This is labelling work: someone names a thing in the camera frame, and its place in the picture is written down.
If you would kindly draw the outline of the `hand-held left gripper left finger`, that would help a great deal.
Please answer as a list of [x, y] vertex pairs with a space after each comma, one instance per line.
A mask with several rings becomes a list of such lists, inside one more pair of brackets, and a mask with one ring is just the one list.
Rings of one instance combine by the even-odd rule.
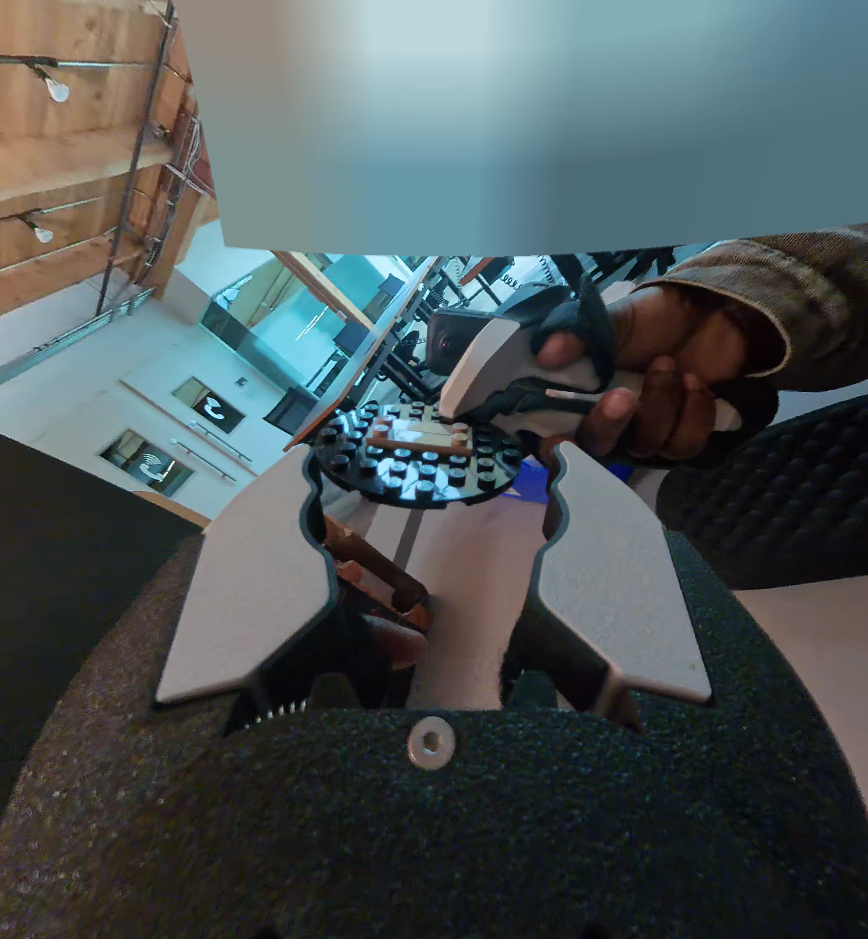
[[155, 702], [247, 690], [269, 706], [265, 674], [332, 612], [332, 560], [313, 451], [287, 451], [206, 528]]

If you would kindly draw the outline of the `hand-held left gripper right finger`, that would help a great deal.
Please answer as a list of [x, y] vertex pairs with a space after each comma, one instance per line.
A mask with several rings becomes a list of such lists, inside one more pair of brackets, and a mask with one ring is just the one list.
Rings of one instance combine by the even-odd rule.
[[628, 692], [697, 707], [713, 691], [662, 524], [576, 444], [555, 448], [533, 568], [533, 667], [574, 710]]

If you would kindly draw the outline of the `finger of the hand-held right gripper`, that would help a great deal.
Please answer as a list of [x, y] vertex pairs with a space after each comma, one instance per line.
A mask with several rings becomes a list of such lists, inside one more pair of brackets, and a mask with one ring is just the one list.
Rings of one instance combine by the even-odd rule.
[[493, 318], [475, 336], [440, 392], [443, 422], [479, 423], [516, 413], [532, 393], [534, 329]]
[[592, 409], [592, 394], [551, 387], [508, 387], [475, 406], [475, 423], [515, 440], [574, 437]]

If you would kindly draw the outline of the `round black lego assembly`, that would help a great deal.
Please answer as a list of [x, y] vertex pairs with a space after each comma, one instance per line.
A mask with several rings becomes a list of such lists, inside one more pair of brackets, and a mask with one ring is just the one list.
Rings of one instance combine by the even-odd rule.
[[500, 496], [525, 459], [501, 429], [444, 417], [436, 403], [338, 408], [310, 442], [336, 486], [380, 504], [424, 511]]

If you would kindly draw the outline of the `person's right hand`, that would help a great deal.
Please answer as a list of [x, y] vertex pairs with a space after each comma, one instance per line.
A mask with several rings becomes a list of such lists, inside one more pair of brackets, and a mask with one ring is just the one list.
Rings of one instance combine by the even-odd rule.
[[710, 388], [738, 376], [748, 355], [747, 339], [722, 304], [705, 303], [680, 287], [642, 288], [607, 306], [615, 335], [616, 369], [642, 375], [638, 393], [604, 393], [574, 437], [543, 441], [576, 443], [603, 460], [621, 440], [634, 457], [690, 461], [708, 445], [715, 424]]

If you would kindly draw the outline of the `wooden table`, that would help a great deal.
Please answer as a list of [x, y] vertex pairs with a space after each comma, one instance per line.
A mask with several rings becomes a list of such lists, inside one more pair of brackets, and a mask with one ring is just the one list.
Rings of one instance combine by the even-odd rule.
[[429, 255], [394, 295], [384, 309], [378, 322], [372, 326], [357, 350], [350, 357], [347, 365], [340, 372], [320, 400], [308, 412], [295, 436], [287, 441], [283, 452], [289, 452], [300, 443], [309, 440], [326, 419], [340, 405], [345, 403], [347, 395], [354, 388], [363, 372], [369, 368], [372, 359], [391, 334], [394, 324], [416, 298], [421, 285], [430, 271], [440, 260], [438, 255]]

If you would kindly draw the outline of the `black office chair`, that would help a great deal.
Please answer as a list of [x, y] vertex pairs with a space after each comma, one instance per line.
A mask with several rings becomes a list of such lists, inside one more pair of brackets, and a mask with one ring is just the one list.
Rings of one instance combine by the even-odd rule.
[[264, 416], [264, 421], [294, 437], [306, 425], [308, 415], [320, 399], [300, 386], [292, 386]]

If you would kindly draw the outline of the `black mesh cushion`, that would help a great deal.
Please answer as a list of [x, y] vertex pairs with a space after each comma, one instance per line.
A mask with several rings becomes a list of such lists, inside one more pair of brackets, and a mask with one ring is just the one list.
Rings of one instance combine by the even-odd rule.
[[868, 577], [868, 394], [671, 470], [656, 513], [733, 591]]

